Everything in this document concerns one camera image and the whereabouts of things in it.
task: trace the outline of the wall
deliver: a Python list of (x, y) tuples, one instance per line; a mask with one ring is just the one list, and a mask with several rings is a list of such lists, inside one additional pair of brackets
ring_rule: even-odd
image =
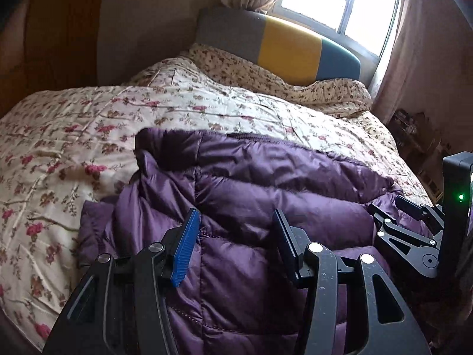
[(0, 33), (0, 118), (27, 95), (96, 85), (101, 0), (21, 0)]
[(454, 151), (473, 150), (473, 30), (453, 0), (421, 0), (420, 36), (399, 104), (425, 112)]
[(119, 84), (177, 55), (194, 39), (198, 12), (220, 0), (102, 0), (99, 85)]

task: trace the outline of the headboard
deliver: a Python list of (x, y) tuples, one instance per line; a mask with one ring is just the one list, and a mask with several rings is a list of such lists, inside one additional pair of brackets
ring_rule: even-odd
[(203, 9), (195, 42), (233, 53), (292, 85), (359, 79), (360, 61), (344, 47), (300, 25), (256, 12)]

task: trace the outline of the floral comforter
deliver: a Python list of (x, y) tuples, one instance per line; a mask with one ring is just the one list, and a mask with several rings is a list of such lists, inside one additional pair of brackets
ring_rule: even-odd
[(259, 133), (358, 159), (429, 204), (359, 82), (285, 84), (218, 49), (194, 45), (123, 86), (35, 93), (0, 119), (0, 306), (42, 348), (78, 281), (85, 200), (119, 193), (137, 170), (144, 127)]

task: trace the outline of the metal screw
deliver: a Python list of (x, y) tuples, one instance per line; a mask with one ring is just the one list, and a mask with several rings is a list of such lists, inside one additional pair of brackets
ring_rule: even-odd
[(361, 255), (361, 261), (366, 264), (373, 264), (375, 262), (375, 258), (370, 254), (363, 254)]
[(98, 260), (99, 263), (106, 263), (110, 260), (110, 255), (109, 254), (99, 255), (97, 260)]
[(315, 254), (323, 251), (323, 245), (319, 243), (310, 243), (308, 247), (309, 247), (309, 251)]
[(159, 252), (159, 251), (162, 251), (164, 249), (164, 245), (162, 245), (161, 243), (153, 243), (148, 247), (148, 249), (151, 252)]

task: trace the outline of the purple puffer jacket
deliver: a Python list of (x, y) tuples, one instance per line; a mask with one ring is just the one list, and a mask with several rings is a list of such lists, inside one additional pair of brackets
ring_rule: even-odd
[[(180, 354), (291, 354), (305, 292), (285, 276), (271, 220), (292, 226), (347, 257), (373, 248), (373, 202), (409, 229), (425, 225), (394, 206), (401, 194), (360, 162), (256, 135), (144, 129), (135, 141), (140, 170), (118, 198), (86, 202), (79, 263), (100, 253), (129, 256), (202, 213), (181, 286), (166, 300)], [(340, 286), (335, 354), (344, 352), (346, 291)]]

